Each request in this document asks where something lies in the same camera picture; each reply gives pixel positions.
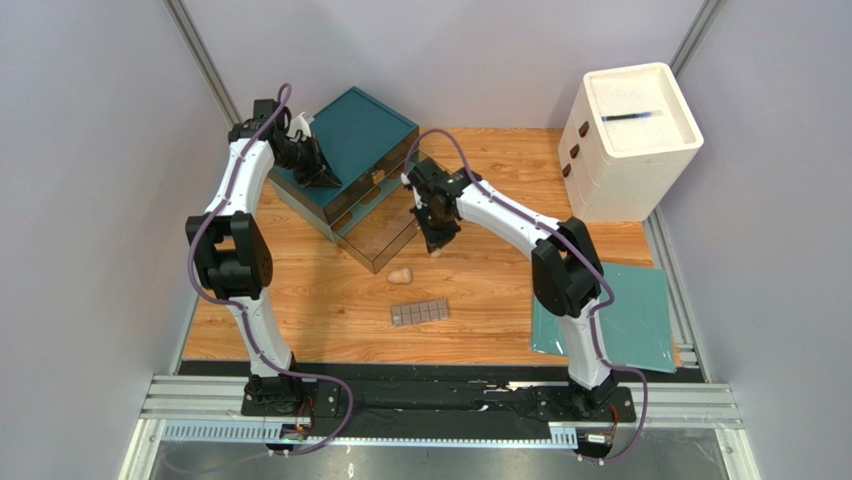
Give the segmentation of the teal drawer organizer box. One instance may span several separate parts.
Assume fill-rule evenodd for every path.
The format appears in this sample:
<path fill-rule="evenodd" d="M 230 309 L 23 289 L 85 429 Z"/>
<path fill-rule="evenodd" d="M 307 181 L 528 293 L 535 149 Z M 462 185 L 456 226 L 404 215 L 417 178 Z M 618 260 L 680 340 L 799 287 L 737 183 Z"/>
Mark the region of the teal drawer organizer box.
<path fill-rule="evenodd" d="M 313 116 L 311 131 L 338 188 L 304 188 L 294 174 L 273 169 L 269 181 L 278 197 L 327 238 L 332 225 L 405 159 L 420 133 L 413 120 L 358 87 L 351 87 Z"/>

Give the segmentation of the clear drawer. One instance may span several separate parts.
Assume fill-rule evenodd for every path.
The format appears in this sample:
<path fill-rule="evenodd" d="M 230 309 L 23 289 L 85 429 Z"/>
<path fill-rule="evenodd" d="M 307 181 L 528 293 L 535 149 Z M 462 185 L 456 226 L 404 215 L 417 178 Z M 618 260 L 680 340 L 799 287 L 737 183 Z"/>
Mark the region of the clear drawer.
<path fill-rule="evenodd" d="M 332 226 L 333 240 L 371 274 L 379 273 L 417 234 L 412 193 L 400 162 Z"/>

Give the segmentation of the eyeshadow palette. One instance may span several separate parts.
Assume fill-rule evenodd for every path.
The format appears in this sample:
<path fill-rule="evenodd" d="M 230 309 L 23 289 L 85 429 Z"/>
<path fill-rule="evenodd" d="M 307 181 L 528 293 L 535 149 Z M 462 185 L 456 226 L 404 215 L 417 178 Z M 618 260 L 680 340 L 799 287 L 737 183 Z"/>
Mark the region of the eyeshadow palette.
<path fill-rule="evenodd" d="M 445 298 L 394 304 L 390 309 L 391 323 L 395 327 L 413 326 L 449 318 L 450 309 Z"/>

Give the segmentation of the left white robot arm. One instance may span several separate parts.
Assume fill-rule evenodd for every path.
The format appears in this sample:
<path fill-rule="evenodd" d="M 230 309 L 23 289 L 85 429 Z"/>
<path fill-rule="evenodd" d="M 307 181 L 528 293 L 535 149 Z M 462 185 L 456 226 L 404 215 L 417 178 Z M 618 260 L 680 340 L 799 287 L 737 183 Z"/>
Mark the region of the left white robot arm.
<path fill-rule="evenodd" d="M 234 316 L 250 355 L 245 396 L 256 403 L 296 402 L 304 376 L 294 369 L 269 297 L 270 250 L 255 214 L 268 174 L 275 167 L 323 176 L 328 168 L 314 138 L 294 136 L 286 119 L 257 118 L 234 126 L 224 177 L 205 212 L 185 224 L 190 244 L 187 269 L 199 295 Z"/>

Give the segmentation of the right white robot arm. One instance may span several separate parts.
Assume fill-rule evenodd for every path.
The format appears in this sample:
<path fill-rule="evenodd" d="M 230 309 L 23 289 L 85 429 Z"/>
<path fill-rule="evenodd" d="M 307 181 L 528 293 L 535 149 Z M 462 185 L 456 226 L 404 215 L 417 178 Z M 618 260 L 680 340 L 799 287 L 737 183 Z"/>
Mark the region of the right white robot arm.
<path fill-rule="evenodd" d="M 415 198 L 413 213 L 434 253 L 460 230 L 477 224 L 523 253 L 531 262 L 537 302 L 553 314 L 567 344 L 570 406 L 583 416 L 601 408 L 617 383 L 599 335 L 597 311 L 603 268 L 585 225 L 560 222 L 509 199 L 486 181 L 443 173 L 430 179 L 404 175 Z"/>

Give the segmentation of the white drawer cabinet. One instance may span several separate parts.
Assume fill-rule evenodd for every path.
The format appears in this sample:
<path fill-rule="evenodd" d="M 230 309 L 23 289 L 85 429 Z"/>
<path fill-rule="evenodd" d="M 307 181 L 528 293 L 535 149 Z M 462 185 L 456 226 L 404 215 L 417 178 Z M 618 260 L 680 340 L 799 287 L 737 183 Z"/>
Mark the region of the white drawer cabinet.
<path fill-rule="evenodd" d="M 604 115 L 662 110 L 651 118 Z M 585 222 L 643 222 L 704 144 L 671 68 L 661 62 L 586 73 L 558 157 L 574 216 Z"/>

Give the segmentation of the teal mat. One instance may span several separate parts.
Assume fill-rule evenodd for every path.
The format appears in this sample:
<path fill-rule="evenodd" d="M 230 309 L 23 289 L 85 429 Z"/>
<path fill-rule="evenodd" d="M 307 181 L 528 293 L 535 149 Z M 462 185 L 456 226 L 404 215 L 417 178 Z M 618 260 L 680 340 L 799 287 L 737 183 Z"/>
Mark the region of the teal mat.
<path fill-rule="evenodd" d="M 675 372 L 666 273 L 608 262 L 603 269 L 616 294 L 614 304 L 599 313 L 602 350 L 609 361 L 643 370 Z"/>

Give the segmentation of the blue pen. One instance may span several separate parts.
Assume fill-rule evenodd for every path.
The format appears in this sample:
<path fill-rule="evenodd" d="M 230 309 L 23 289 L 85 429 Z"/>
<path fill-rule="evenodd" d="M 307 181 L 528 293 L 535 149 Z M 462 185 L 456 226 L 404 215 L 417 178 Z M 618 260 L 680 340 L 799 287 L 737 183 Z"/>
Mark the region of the blue pen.
<path fill-rule="evenodd" d="M 604 115 L 604 116 L 601 116 L 600 119 L 601 119 L 602 122 L 614 122 L 614 121 L 623 121 L 623 120 L 651 118 L 651 117 L 654 117 L 654 116 L 660 116 L 662 114 L 663 114 L 662 110 L 647 110 L 647 111 L 632 112 L 632 113 L 625 113 L 625 114 Z"/>

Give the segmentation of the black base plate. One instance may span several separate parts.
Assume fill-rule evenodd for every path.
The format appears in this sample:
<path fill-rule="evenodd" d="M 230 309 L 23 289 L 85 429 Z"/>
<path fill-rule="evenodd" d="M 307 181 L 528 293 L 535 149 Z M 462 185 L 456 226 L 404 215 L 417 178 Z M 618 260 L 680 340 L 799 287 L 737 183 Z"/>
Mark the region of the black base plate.
<path fill-rule="evenodd" d="M 589 421 L 607 431 L 639 417 L 628 390 L 635 376 L 617 373 L 610 399 L 590 416 L 570 404 L 564 366 L 301 363 L 311 377 L 344 381 L 354 410 L 342 434 L 427 440 L 538 440 L 550 422 Z"/>

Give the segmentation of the aluminium frame rail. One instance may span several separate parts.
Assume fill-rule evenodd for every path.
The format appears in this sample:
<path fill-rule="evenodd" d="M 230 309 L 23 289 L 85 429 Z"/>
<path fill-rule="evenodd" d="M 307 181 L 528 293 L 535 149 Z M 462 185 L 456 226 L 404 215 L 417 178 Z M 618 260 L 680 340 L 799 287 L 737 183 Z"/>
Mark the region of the aluminium frame rail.
<path fill-rule="evenodd" d="M 594 435 L 631 444 L 654 429 L 715 433 L 733 479 L 759 473 L 731 389 L 711 383 L 622 383 L 598 407 L 579 412 L 564 382 L 475 378 L 467 372 L 418 371 L 342 384 L 310 378 L 301 399 L 257 405 L 234 376 L 157 375 L 134 440 L 232 441 L 270 445 L 574 449 Z"/>

